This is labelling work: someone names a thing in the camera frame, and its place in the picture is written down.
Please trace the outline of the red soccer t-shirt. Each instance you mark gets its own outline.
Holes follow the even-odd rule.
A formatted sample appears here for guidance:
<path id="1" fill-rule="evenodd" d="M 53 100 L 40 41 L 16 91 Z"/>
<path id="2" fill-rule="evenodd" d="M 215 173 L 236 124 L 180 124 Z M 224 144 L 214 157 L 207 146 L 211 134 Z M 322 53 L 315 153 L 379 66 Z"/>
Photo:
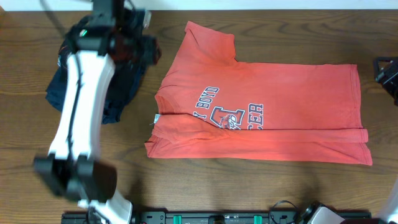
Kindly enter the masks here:
<path id="1" fill-rule="evenodd" d="M 235 56 L 234 35 L 187 23 L 155 94 L 149 157 L 373 163 L 355 64 Z"/>

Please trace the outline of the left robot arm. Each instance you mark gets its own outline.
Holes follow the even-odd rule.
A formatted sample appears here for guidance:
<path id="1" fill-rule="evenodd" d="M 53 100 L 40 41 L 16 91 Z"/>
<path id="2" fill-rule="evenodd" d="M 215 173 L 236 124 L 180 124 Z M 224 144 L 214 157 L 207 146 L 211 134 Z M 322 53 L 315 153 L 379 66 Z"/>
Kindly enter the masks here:
<path id="1" fill-rule="evenodd" d="M 94 1 L 89 16 L 64 34 L 67 86 L 57 133 L 34 170 L 50 191 L 76 202 L 84 217 L 65 223 L 136 223 L 133 204 L 117 190 L 115 167 L 100 159 L 100 129 L 106 95 L 118 65 L 132 65 L 133 77 L 156 64 L 157 40 L 143 33 L 151 13 L 131 1 Z"/>

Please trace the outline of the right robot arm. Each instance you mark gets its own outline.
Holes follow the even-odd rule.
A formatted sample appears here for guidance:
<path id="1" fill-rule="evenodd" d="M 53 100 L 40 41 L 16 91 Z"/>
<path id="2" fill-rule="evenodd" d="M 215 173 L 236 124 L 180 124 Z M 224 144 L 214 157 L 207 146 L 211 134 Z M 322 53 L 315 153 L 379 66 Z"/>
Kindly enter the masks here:
<path id="1" fill-rule="evenodd" d="M 374 79 L 397 104 L 397 57 L 378 57 L 373 61 Z M 294 223 L 302 224 L 397 224 L 397 184 L 394 184 L 387 203 L 372 217 L 370 213 L 350 211 L 335 212 L 324 204 L 315 202 L 303 213 L 295 216 Z"/>

